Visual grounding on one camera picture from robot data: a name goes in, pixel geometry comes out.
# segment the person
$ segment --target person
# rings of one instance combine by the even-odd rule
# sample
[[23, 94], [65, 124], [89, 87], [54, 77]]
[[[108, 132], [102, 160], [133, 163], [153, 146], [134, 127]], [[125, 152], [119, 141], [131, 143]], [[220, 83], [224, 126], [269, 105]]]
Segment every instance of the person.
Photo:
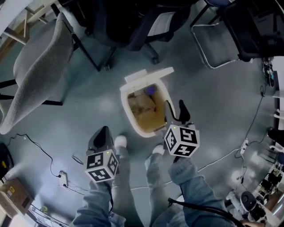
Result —
[[[118, 170], [112, 181], [90, 182], [90, 190], [84, 196], [83, 207], [77, 211], [70, 227], [142, 227], [130, 190], [130, 157], [126, 149], [126, 138], [118, 136], [114, 146], [119, 157]], [[146, 178], [150, 192], [151, 227], [233, 227], [234, 224], [217, 214], [182, 207], [169, 206], [160, 164], [164, 149], [158, 145], [145, 161]], [[190, 158], [180, 158], [169, 168], [170, 178], [181, 187], [185, 202], [201, 206], [217, 207], [226, 211], [224, 201], [214, 195], [213, 189], [197, 172]], [[113, 209], [109, 213], [112, 186]]]

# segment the concrete floor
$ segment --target concrete floor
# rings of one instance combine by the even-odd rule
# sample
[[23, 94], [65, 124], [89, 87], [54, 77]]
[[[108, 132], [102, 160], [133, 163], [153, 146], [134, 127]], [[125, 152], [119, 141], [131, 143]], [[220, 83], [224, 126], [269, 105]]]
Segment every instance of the concrete floor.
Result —
[[[202, 8], [198, 2], [192, 7], [188, 23], [176, 32], [168, 43], [153, 43], [161, 56], [161, 63], [152, 65], [143, 49], [140, 52], [119, 50], [114, 57], [114, 67], [106, 72], [96, 72], [92, 64], [80, 50], [76, 50], [50, 100], [59, 101], [64, 98], [64, 105], [41, 106], [20, 121], [1, 140], [8, 143], [16, 133], [27, 133], [31, 139], [41, 144], [42, 148], [54, 159], [52, 171], [60, 170], [68, 174], [70, 186], [88, 189], [90, 178], [84, 173], [82, 165], [77, 164], [71, 155], [80, 159], [85, 157], [90, 137], [100, 127], [107, 125], [115, 138], [123, 133], [128, 139], [131, 155], [132, 188], [146, 186], [144, 160], [151, 154], [158, 141], [156, 138], [142, 138], [134, 131], [124, 113], [119, 88], [125, 84], [124, 77], [136, 71], [157, 70], [173, 67], [175, 72], [162, 79], [165, 83], [175, 108], [178, 101], [184, 100], [191, 114], [191, 120], [200, 130], [201, 146], [193, 155], [198, 168], [239, 148], [253, 120], [258, 107], [260, 86], [263, 84], [260, 61], [253, 63], [235, 62], [216, 70], [209, 70], [202, 63], [197, 46], [189, 31], [189, 22]], [[208, 12], [201, 22], [207, 22], [213, 16]], [[212, 61], [223, 61], [225, 55], [234, 49], [234, 43], [223, 28], [221, 35], [203, 36], [207, 44], [211, 43]], [[83, 37], [82, 42], [96, 62], [108, 50], [96, 42], [91, 36]], [[1, 81], [13, 79], [13, 64], [21, 49], [16, 44], [0, 64]], [[13, 94], [16, 86], [1, 90], [2, 94]], [[248, 135], [248, 140], [261, 140], [266, 129], [273, 125], [275, 111], [273, 89], [267, 88], [259, 113]], [[262, 159], [271, 141], [265, 138], [259, 145], [252, 144], [244, 153], [248, 167], [244, 185], [253, 191], [269, 170], [270, 163]], [[50, 159], [28, 139], [17, 137], [11, 141], [9, 150], [15, 162], [14, 169], [8, 178], [19, 177], [32, 195], [36, 197], [37, 207], [46, 205], [51, 211], [68, 219], [75, 216], [82, 205], [82, 195], [60, 188], [58, 178], [50, 173]], [[168, 167], [173, 156], [165, 154], [163, 172], [165, 181], [170, 177]], [[217, 196], [226, 197], [236, 187], [241, 172], [241, 159], [231, 155], [215, 165], [206, 168], [202, 174]], [[169, 196], [180, 195], [178, 186], [170, 183], [166, 186]], [[240, 185], [238, 192], [244, 188]], [[147, 226], [150, 222], [148, 190], [133, 191], [137, 211], [142, 222]]]

